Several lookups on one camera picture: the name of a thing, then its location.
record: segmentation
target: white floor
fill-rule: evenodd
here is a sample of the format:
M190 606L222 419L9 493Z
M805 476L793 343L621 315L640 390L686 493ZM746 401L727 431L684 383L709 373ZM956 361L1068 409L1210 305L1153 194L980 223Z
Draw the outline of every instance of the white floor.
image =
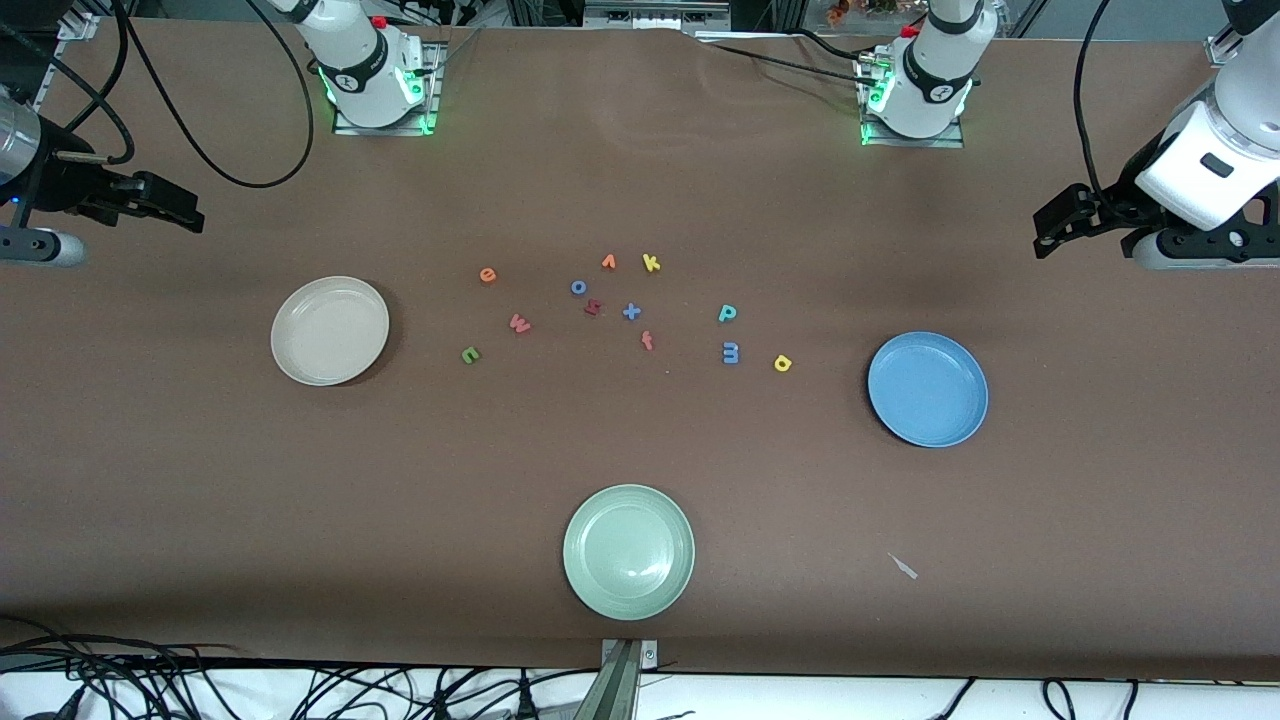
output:
M547 671L539 670L530 676ZM448 678L461 676L453 670ZM210 673L241 720L287 720L306 694L312 680L310 670L215 670ZM374 682L384 670L361 675ZM412 697L429 700L435 670L413 670ZM462 688L456 697L488 687L495 680L517 678L516 671L490 670ZM575 675L532 688L539 707L549 708L580 701L593 675ZM205 720L229 720L230 715L207 692L191 680L192 693ZM744 720L751 717L801 720L931 720L941 714L963 680L951 679L864 679L790 678L741 675L649 675L639 696L637 720L663 720L692 711L691 720ZM392 685L408 692L410 679L397 678ZM1068 683L1079 720L1119 720L1129 685L1124 683ZM58 710L77 683L60 673L10 673L0 676L0 720L22 720L37 712ZM466 720L511 685L449 707L454 720ZM306 714L326 717L342 707L361 688L346 684L325 696ZM120 701L137 708L137 696L118 683ZM384 703L388 716L402 717L408 703L390 693L371 692L362 701ZM1061 712L1065 705L1057 697ZM512 696L497 708L515 710ZM1262 720L1280 717L1280 688L1230 687L1212 684L1143 683L1134 706L1133 720ZM342 715L343 720L383 720L379 708L366 706ZM1055 720L1041 698L1034 680L979 680L952 716L954 720ZM110 720L105 701L86 694L78 720Z

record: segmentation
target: blue plate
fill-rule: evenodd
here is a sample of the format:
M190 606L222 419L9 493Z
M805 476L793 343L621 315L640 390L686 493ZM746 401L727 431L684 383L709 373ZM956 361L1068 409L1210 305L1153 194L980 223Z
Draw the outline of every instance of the blue plate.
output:
M959 342L906 333L886 342L867 374L872 407L893 434L923 447L951 447L987 416L987 378Z

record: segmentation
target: metal bracket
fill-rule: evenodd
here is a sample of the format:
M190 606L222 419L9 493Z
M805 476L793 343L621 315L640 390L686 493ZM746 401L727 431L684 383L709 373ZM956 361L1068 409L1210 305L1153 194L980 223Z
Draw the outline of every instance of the metal bracket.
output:
M622 641L604 641L600 643L600 664L609 661L609 651ZM654 670L658 667L658 641L640 641L640 669Z
M58 40L91 40L97 33L99 22L101 18L92 13L67 10L63 17L58 18Z
M640 693L640 664L643 646L653 641L604 641L608 653L600 673L586 691L582 705L577 706L573 720L631 720L635 716L636 696ZM653 650L653 661L658 651Z
M1213 37L1206 38L1204 54L1208 56L1208 64L1221 68L1228 60L1235 56L1243 41L1244 37L1235 32L1235 28L1230 24L1219 31Z

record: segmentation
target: black cable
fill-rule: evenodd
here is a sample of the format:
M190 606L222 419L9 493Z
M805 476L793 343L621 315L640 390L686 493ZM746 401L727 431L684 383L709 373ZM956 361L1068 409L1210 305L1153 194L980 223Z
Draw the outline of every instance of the black cable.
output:
M956 692L955 697L951 698L951 705L948 705L947 708L942 711L942 715L936 715L933 720L951 720L951 715L955 714L956 707L960 707L960 701L964 700L965 693L968 693L969 688L972 688L973 684L977 682L978 678L969 678L968 680L965 680L964 685L960 687L960 691Z
M380 702L360 702L356 705L347 706L344 711L360 710L361 707L376 707L383 711L383 720L392 720L390 712L387 712L387 706ZM342 720L340 714L329 715L325 720Z
M133 159L133 152L134 152L133 135L129 132L129 128L124 126L124 120L120 119L120 115L115 113L115 108L111 108L111 104L106 101L106 97L102 97L96 90L93 90L93 86L84 82L84 78L79 77L79 74L77 74L76 70L67 67L67 63L59 60L56 55L41 50L38 45L31 41L31 38L14 29L12 26L9 26L9 23L4 22L4 19L0 19L0 32L4 32L9 37L17 40L18 44L26 47L27 51L31 53L32 55L58 68L58 72L67 76L68 79L76 83L76 87L81 88L81 91L84 92L84 95L88 95L88 99L92 100L95 105L97 105L99 108L102 109L104 113L106 113L106 117L111 119L111 124L114 124L115 129L119 131L120 140L124 141L124 152L108 158L106 159L108 165L120 165Z
M1133 714L1133 703L1138 702L1138 680L1129 680L1129 700L1124 703L1121 720L1129 720L1129 716Z
M559 678L567 678L567 676L570 676L570 675L581 675L581 674L584 674L584 673L599 673L599 670L561 670L559 673L552 673L552 674L549 674L549 675L543 675L543 676L540 676L540 678L534 678L532 680L529 680L529 683L527 683L527 687L534 687L534 685L536 685L536 684L539 684L539 683L545 683L545 682L548 682L548 680L557 680L557 679L559 679ZM480 716L481 716L481 715L484 715L485 712L489 712L490 710L493 710L493 707L494 707L495 705L498 705L499 702L502 702L502 701L507 700L508 697L511 697L511 696L513 696L513 694L518 693L518 692L520 692L520 689L521 689L521 688L518 688L518 687L517 687L517 688L516 688L516 689L513 689L513 691L507 691L507 692L502 693L500 696L495 697L495 698L494 698L494 700L493 700L492 702L489 702L489 705L485 705L485 706L484 706L484 707L481 707L480 710L477 710L477 711L472 712L472 714L471 714L471 715L470 715L470 716L467 717L467 720L480 720Z
M1057 685L1062 691L1062 697L1066 700L1065 716L1057 711L1057 706L1048 698L1050 685ZM1068 692L1066 683L1059 679L1041 680L1041 697L1044 700L1044 707L1053 714L1053 717L1057 717L1057 720L1075 720L1075 703L1071 702L1071 693Z
M209 165L211 170L218 173L219 177L221 177L223 179L225 179L232 184L237 184L239 187L247 187L250 190L266 190L270 187L284 184L285 182L292 179L293 176L298 174L302 167L306 165L307 159L311 158L311 146L315 142L315 133L316 133L315 110L311 108L311 94L307 90L306 74L298 65L298 59L293 55L293 50L289 50L288 44L284 42L283 37L280 37L279 31L276 31L275 26L271 24L271 20L262 14L262 10L253 4L253 0L244 0L244 4L253 10L253 13L259 17L260 20L262 20L262 24L266 26L266 29L271 31L271 36L275 37L275 41L280 45L280 49L284 50L284 54L289 59L289 64L293 65L294 74L298 77L298 86L302 88L302 100L306 102L307 106L307 145L302 150L302 156L298 158L298 161L293 165L293 168L289 172L269 182L250 182L241 179L224 170L218 163L214 161L212 158L209 156L207 152L205 152L205 149L201 147L196 137L191 135L191 129L187 128L187 123L186 120L182 119L182 114L178 111L178 108L174 106L173 99L169 97L169 91L165 90L164 82L161 82L160 76L156 73L155 65L151 64L151 58L147 55L146 47L142 46L142 41L138 38L138 33L133 28L132 22L128 23L128 32L129 37L133 38L133 46L138 49L138 56L142 58L142 64L146 67L147 74L151 76L152 85L156 86L156 91L160 94L160 99L164 100L165 108L169 109L169 114L173 115L174 122L178 123L178 129L182 131L183 137L187 138L187 143L191 145L192 150L196 151L196 155L200 155L200 159L204 160L205 164Z
M516 720L543 720L538 712L538 703L534 702L534 693L529 685L529 670L520 669L520 706L516 710Z
M398 670L392 670L390 673L383 675L381 679L375 680L371 685L364 688L362 691L360 691L358 693L356 693L355 696L352 696L351 700L348 700L346 705L343 705L338 710L330 712L328 715L326 720L338 720L339 717L342 717L342 715L344 712L348 712L349 710L352 710L355 707L360 707L360 706L364 706L364 705L370 705L367 702L366 703L361 703L361 705L357 705L357 703L358 703L360 698L365 697L366 694L369 694L374 689L379 689L379 687L383 683L390 680L392 678L396 678L397 675L403 675L403 674L408 673L408 670L410 670L408 667L401 667ZM390 716L388 715L385 706L383 706L381 703L372 703L372 705L378 705L379 707L381 707L383 708L383 715L387 715L385 720L390 720Z
M719 45L719 44L716 44L716 42L712 44L712 47L718 47L718 49L721 49L721 50L723 50L726 53L732 53L735 55L742 55L745 58L754 58L756 60L763 60L765 63L773 63L774 65L782 65L785 68L795 68L797 70L804 70L806 73L814 73L814 74L833 77L833 78L838 78L838 79L847 79L849 82L858 83L858 85L876 85L876 81L873 81L872 78L861 78L861 77L849 76L849 74L844 74L844 73L833 73L831 70L824 70L822 68L814 68L812 65L801 65L800 63L792 63L790 60L780 60L778 58L771 58L768 55L760 55L760 54L756 54L756 53L749 53L746 50L739 50L737 47L727 47L724 45Z
M847 50L841 50L840 47L836 47L835 45L827 42L826 40L823 40L822 36L819 36L818 33L815 33L815 32L813 32L810 29L805 29L803 27L794 27L791 29L785 29L785 31L782 31L782 35L800 35L800 36L808 37L809 40L814 41L814 44L817 44L818 47L822 47L823 50L826 50L827 53L829 53L829 54L832 54L832 55L835 55L837 58L844 58L846 60L856 60L858 59L858 53L850 53Z
M115 50L115 63L111 64L111 72L106 76L106 81L102 82L102 87L97 91L102 99L106 99L106 96L111 94L111 90L115 88L115 83L120 79L120 73L124 72L124 61L129 56L129 36L124 32L124 20L128 18L128 14L124 5L122 5L119 0L111 0L111 13L115 15L115 31L119 47ZM72 118L72 122L67 123L67 131L76 132L76 128L81 127L81 124L93 114L93 110L97 110L97 102L90 102L86 105L83 110Z
M1098 3L1098 9L1093 13L1093 19L1089 20L1089 29L1084 32L1084 40L1080 42L1080 55L1075 59L1075 79L1071 82L1071 104L1075 109L1075 129L1080 135L1080 151L1084 154L1084 169L1089 173L1089 184L1093 187L1093 195L1098 199L1103 208L1111 214L1117 214L1115 208L1111 206L1111 201L1102 195L1102 183L1098 182L1098 169L1093 164L1093 145L1089 142L1089 131L1084 127L1084 106L1080 100L1080 87L1084 79L1084 59L1089 53L1089 45L1093 42L1093 33L1098 29L1098 23L1102 20L1102 14L1106 13L1107 5L1111 0L1101 0Z

